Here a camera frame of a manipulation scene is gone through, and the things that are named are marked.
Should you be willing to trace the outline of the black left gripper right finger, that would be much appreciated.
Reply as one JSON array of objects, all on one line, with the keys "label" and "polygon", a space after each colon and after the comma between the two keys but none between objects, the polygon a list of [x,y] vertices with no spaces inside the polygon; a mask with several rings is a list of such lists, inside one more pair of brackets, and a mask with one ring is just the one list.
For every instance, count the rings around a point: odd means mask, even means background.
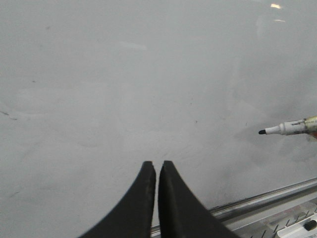
[{"label": "black left gripper right finger", "polygon": [[162,238],[236,238],[200,203],[172,161],[159,176],[158,216]]}]

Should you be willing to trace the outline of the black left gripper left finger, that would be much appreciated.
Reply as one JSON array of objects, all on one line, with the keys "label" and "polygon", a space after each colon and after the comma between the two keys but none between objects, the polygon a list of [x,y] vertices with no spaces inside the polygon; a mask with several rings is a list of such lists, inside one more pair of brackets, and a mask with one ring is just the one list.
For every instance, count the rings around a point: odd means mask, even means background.
[{"label": "black left gripper left finger", "polygon": [[156,172],[142,163],[134,182],[116,206],[82,238],[149,238],[155,203]]}]

